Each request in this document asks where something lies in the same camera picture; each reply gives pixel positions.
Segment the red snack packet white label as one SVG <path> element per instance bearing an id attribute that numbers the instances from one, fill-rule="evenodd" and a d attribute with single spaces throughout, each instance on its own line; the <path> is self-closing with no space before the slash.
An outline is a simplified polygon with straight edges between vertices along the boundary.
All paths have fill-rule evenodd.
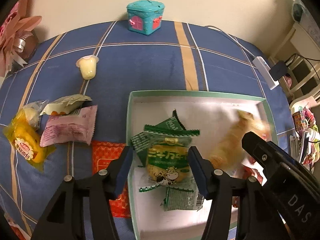
<path id="1" fill-rule="evenodd" d="M 251 165 L 253 165 L 256 161 L 252 157 L 249 157 L 248 162 Z M 249 167 L 249 166 L 241 163 L 240 166 L 238 166 L 238 168 L 236 168 L 236 170 L 234 171 L 234 174 L 233 174 L 233 177 L 240 178 L 240 179 L 247 179 L 250 176 L 253 176 L 254 178 L 256 178 L 259 181 L 259 183 L 262 185 L 264 178 L 256 168 Z M 232 206 L 234 208 L 239 208 L 240 197 L 233 197 Z"/>

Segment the beige bread packet with barcode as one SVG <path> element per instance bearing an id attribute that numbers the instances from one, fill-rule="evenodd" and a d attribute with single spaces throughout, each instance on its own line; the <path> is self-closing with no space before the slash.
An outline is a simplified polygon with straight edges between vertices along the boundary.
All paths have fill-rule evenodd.
<path id="1" fill-rule="evenodd" d="M 246 158 L 247 153 L 241 144 L 246 133 L 254 132 L 264 140 L 271 135 L 268 122 L 259 120 L 252 113 L 246 111 L 237 110 L 236 113 L 238 121 L 232 124 L 209 156 L 209 161 L 213 167 L 225 172 L 235 170 Z"/>

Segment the light green barcode packet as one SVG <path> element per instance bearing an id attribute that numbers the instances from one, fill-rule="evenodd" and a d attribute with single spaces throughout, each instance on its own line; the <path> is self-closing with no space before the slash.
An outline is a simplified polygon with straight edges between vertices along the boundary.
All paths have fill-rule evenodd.
<path id="1" fill-rule="evenodd" d="M 162 205 L 164 211 L 198 211 L 203 208 L 203 203 L 204 197 L 199 193 L 195 179 L 190 177 L 177 185 L 167 187 Z"/>

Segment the yellow soft bread packet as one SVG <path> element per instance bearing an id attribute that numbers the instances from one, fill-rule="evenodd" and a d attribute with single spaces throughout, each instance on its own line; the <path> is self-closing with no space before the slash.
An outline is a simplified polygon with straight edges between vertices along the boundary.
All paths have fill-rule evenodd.
<path id="1" fill-rule="evenodd" d="M 43 172 L 43 163 L 52 154 L 54 145 L 41 147 L 41 137 L 27 119 L 26 109 L 20 109 L 10 124 L 3 129 L 3 134 L 14 149 L 33 167 Z"/>

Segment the pink snack packet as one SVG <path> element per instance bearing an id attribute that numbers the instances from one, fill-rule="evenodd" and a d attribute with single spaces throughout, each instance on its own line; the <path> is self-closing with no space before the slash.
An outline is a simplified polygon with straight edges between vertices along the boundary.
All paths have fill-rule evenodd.
<path id="1" fill-rule="evenodd" d="M 47 147 L 69 141 L 91 144 L 98 106 L 76 109 L 71 114 L 49 117 L 41 135 L 40 146 Z"/>

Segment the green cow cracker packet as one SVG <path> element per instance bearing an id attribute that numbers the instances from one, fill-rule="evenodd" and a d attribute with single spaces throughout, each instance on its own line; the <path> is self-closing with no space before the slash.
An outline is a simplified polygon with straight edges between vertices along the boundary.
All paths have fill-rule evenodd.
<path id="1" fill-rule="evenodd" d="M 188 150 L 193 137 L 198 137 L 200 131 L 179 131 L 145 125 L 144 134 L 149 140 L 145 164 L 148 174 L 143 177 L 139 192 L 148 192 L 158 187 L 194 192 Z"/>

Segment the clear packet with white bun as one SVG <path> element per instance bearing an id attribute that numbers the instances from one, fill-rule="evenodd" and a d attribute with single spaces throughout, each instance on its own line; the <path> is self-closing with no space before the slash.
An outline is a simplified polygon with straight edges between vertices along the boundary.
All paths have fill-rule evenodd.
<path id="1" fill-rule="evenodd" d="M 40 100 L 31 102 L 23 106 L 28 124 L 35 130 L 38 130 L 41 123 L 41 112 L 48 105 L 49 100 Z"/>

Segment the cream snack packet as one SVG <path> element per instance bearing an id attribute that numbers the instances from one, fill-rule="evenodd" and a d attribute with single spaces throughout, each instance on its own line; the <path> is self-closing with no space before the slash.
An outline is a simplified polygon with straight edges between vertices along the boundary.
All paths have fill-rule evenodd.
<path id="1" fill-rule="evenodd" d="M 82 94 L 64 96 L 48 103 L 40 115 L 66 115 L 87 101 L 92 101 L 91 97 Z"/>

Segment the dark green snack packet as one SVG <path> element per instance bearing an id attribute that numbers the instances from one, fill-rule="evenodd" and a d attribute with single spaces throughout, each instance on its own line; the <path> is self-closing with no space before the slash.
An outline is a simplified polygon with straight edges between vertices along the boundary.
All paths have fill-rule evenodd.
<path id="1" fill-rule="evenodd" d="M 163 129 L 169 129 L 173 131 L 183 131 L 186 130 L 185 126 L 180 122 L 177 111 L 172 111 L 172 116 L 159 124 L 156 125 L 156 127 L 163 128 Z M 145 167 L 146 165 L 146 158 L 149 148 L 149 139 L 148 137 L 143 133 L 139 133 L 135 136 L 133 136 L 131 139 L 131 144 L 138 155 L 142 166 Z"/>

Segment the colourful trinket pile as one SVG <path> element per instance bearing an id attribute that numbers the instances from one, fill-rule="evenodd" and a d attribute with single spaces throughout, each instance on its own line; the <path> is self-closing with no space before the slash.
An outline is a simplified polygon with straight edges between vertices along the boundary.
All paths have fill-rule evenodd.
<path id="1" fill-rule="evenodd" d="M 311 173 L 319 161 L 319 128 L 308 105 L 291 108 L 295 135 L 290 136 L 290 155 Z"/>

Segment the black power adapter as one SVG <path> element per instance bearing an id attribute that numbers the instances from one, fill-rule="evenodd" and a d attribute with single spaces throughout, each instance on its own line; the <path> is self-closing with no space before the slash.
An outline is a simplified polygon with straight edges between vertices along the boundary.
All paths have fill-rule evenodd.
<path id="1" fill-rule="evenodd" d="M 269 74 L 274 81 L 278 81 L 281 77 L 287 74 L 287 69 L 288 67 L 284 61 L 278 61 L 270 68 Z"/>

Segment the white shelf unit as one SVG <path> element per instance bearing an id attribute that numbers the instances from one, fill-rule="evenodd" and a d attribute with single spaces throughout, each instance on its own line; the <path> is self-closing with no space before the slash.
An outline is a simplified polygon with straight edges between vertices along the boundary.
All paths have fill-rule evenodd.
<path id="1" fill-rule="evenodd" d="M 287 74 L 280 85 L 289 102 L 310 92 L 319 100 L 319 24 L 301 0 L 291 8 L 293 25 L 268 58 L 272 64 L 284 61 Z"/>

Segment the yellow jelly cup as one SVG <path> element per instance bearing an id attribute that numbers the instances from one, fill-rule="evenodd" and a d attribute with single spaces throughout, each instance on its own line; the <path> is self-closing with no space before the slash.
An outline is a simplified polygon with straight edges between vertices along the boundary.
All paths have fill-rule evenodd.
<path id="1" fill-rule="evenodd" d="M 99 57 L 95 55 L 87 55 L 78 59 L 76 66 L 80 69 L 80 73 L 84 80 L 91 80 L 95 77 L 98 62 Z"/>

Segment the pink paper flower bouquet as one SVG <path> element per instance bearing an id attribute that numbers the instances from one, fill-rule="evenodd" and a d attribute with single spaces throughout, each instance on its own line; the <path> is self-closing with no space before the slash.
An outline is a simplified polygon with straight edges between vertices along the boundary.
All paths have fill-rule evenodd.
<path id="1" fill-rule="evenodd" d="M 41 16 L 27 17 L 28 0 L 18 0 L 1 25 L 1 77 L 12 70 L 12 62 L 18 59 L 14 42 L 24 31 L 32 31 L 42 20 Z"/>

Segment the teal toy house box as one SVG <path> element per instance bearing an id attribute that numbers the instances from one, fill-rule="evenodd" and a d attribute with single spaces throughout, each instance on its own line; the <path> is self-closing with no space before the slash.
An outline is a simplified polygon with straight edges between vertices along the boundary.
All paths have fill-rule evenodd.
<path id="1" fill-rule="evenodd" d="M 152 0 L 138 0 L 127 5 L 128 29 L 150 35 L 161 27 L 165 5 Z"/>

